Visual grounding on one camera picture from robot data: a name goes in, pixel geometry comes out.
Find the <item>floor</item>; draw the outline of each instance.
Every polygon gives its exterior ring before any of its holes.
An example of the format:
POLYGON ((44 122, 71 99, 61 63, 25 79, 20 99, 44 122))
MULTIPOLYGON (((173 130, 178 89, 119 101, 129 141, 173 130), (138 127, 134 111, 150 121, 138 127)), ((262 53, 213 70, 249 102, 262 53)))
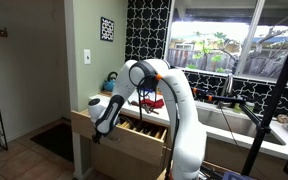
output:
MULTIPOLYGON (((60 119, 8 143, 9 150, 0 152, 0 180, 72 180, 74 164, 30 140, 60 123, 60 119)), ((93 171, 87 180, 112 180, 93 171)))

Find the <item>black and white tile backsplash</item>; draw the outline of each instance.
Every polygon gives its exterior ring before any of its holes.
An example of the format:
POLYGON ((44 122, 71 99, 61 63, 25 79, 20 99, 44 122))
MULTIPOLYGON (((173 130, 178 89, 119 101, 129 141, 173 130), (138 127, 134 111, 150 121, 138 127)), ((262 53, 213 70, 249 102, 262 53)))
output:
POLYGON ((126 61, 163 59, 171 1, 128 1, 126 61))
MULTIPOLYGON (((226 77, 199 72, 184 71, 191 87, 207 88, 213 95, 220 95, 226 77)), ((234 77, 233 94, 246 95, 255 100, 254 112, 263 115, 275 84, 234 77)), ((288 86, 276 108, 274 116, 288 114, 288 86)))

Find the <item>sky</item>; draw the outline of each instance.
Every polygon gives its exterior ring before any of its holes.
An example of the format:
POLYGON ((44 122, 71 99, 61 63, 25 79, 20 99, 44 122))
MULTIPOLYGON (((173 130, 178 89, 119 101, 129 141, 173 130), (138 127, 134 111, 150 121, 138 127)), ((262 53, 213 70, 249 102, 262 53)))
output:
MULTIPOLYGON (((190 40, 196 39, 196 32, 201 34, 214 34, 223 32, 227 38, 242 42, 248 33, 249 25, 246 23, 225 23, 225 22, 173 22, 171 29, 172 38, 190 40)), ((270 26, 258 26, 255 37, 266 35, 270 26)), ((288 29, 286 26, 276 26, 274 30, 288 29)))

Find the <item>countertop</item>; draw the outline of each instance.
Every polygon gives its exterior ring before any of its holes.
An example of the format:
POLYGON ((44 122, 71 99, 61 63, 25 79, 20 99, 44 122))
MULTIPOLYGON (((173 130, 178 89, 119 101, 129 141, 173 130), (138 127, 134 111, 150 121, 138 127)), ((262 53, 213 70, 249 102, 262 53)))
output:
MULTIPOLYGON (((101 95, 101 94, 92 96, 89 99, 91 100, 91 99, 95 99, 95 98, 99 98, 99 99, 101 99, 103 101, 107 101, 107 102, 110 99, 109 97, 101 95)), ((162 98, 162 96, 159 96, 159 95, 157 96, 157 100, 161 99, 161 98, 162 98)), ((129 100, 130 101, 132 101, 132 100, 138 101, 137 95, 135 93, 133 93, 132 96, 129 98, 129 100)), ((216 109, 216 107, 214 105, 208 104, 208 103, 196 101, 195 106, 197 108, 197 112, 198 112, 198 109, 205 109, 205 110, 210 110, 210 111, 220 111, 220 109, 216 109)), ((142 117, 146 118, 146 119, 150 119, 150 121, 152 121, 152 122, 156 122, 158 124, 169 126, 170 121, 168 118, 166 107, 163 106, 160 109, 155 109, 155 111, 157 111, 159 114, 155 114, 155 113, 148 114, 143 110, 142 111, 142 117)), ((131 114, 134 116, 138 116, 139 109, 137 106, 129 105, 126 102, 123 105, 121 112, 131 114)), ((236 114, 232 110, 224 109, 223 112, 224 112, 224 114, 237 116, 237 117, 241 117, 241 118, 247 118, 247 116, 245 114, 243 114, 243 113, 236 114)), ((222 129, 218 129, 218 128, 214 128, 214 127, 210 127, 210 126, 206 126, 206 125, 204 125, 204 126, 205 126, 208 137, 235 144, 235 142, 233 141, 233 137, 232 137, 231 132, 226 131, 226 130, 222 130, 222 129)), ((273 144, 273 143, 269 143, 269 142, 264 141, 262 143, 260 152, 268 154, 268 155, 272 155, 275 157, 279 157, 282 159, 287 159, 288 158, 288 130, 286 130, 282 124, 280 124, 279 122, 277 122, 275 120, 273 120, 271 122, 270 127, 272 129, 272 133, 275 136, 277 135, 278 139, 284 141, 285 145, 277 145, 277 144, 273 144)), ((236 140, 236 142, 239 146, 242 146, 242 147, 245 147, 248 149, 252 146, 254 138, 244 136, 241 134, 237 134, 237 133, 233 133, 233 136, 234 136, 234 139, 236 140)))

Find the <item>black cable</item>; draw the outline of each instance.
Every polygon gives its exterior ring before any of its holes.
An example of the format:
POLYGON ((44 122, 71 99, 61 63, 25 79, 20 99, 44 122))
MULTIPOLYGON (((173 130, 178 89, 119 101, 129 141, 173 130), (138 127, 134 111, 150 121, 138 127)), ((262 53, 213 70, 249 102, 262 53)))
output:
POLYGON ((151 112, 153 112, 153 111, 154 111, 154 109, 155 109, 155 105, 156 105, 156 104, 155 104, 155 103, 156 103, 156 96, 157 96, 157 95, 156 95, 156 89, 155 89, 155 93, 154 93, 154 94, 155 94, 154 105, 153 105, 153 108, 152 108, 152 109, 150 109, 150 113, 151 113, 151 112))
MULTIPOLYGON (((170 90, 172 91, 172 94, 173 94, 173 97, 174 97, 174 101, 175 101, 175 105, 178 103, 177 102, 177 96, 176 96, 176 93, 174 91, 174 89, 169 85, 168 82, 166 82, 163 78, 162 80, 164 81, 164 83, 170 88, 170 90)), ((171 149, 171 152, 170 152, 170 157, 169 157, 169 160, 168 160, 168 163, 167 163, 167 168, 166 168, 166 171, 165 171, 165 180, 168 180, 169 179, 169 173, 170 173, 170 170, 171 170, 171 164, 172 164, 172 159, 173 159, 173 153, 174 153, 174 147, 175 147, 175 142, 176 142, 176 137, 177 137, 177 132, 178 132, 178 128, 180 126, 180 121, 179 121, 179 118, 178 118, 178 114, 177 114, 177 110, 176 110, 176 119, 175 119, 175 129, 174 129, 174 137, 173 137, 173 143, 172 143, 172 149, 171 149)))
MULTIPOLYGON (((226 121, 226 124, 227 124, 227 126, 228 126, 228 129, 229 129, 230 132, 231 132, 231 135, 232 135, 232 138, 233 138, 233 140, 234 140, 234 142, 235 142, 235 145, 238 147, 238 150, 240 151, 240 153, 241 153, 245 158, 247 158, 246 155, 243 153, 241 147, 237 144, 237 142, 236 142, 236 140, 235 140, 235 138, 234 138, 233 131, 232 131, 232 129, 231 129, 230 124, 228 123, 228 120, 226 119, 226 116, 225 116, 225 114, 224 114, 224 112, 223 112, 221 103, 218 102, 218 104, 219 104, 219 107, 220 107, 220 109, 221 109, 221 112, 222 112, 222 114, 223 114, 223 116, 224 116, 224 119, 225 119, 225 121, 226 121)), ((262 176, 264 176, 265 179, 268 179, 268 177, 265 176, 264 173, 263 173, 262 171, 260 171, 255 165, 253 165, 253 167, 254 167, 262 176)))
POLYGON ((138 85, 136 86, 137 95, 138 95, 138 105, 139 105, 139 111, 140 111, 140 120, 139 120, 139 123, 137 124, 137 126, 135 127, 136 130, 140 129, 141 126, 142 126, 142 124, 143 124, 141 97, 144 97, 144 99, 145 99, 145 96, 147 96, 148 93, 149 93, 149 92, 147 92, 147 93, 145 94, 145 89, 144 89, 144 90, 143 90, 143 96, 141 95, 141 88, 145 88, 145 87, 142 87, 141 84, 142 84, 143 82, 145 82, 146 80, 148 80, 149 78, 155 78, 155 76, 156 76, 156 75, 154 75, 154 74, 150 74, 150 75, 148 75, 148 76, 143 77, 143 78, 139 81, 138 85))

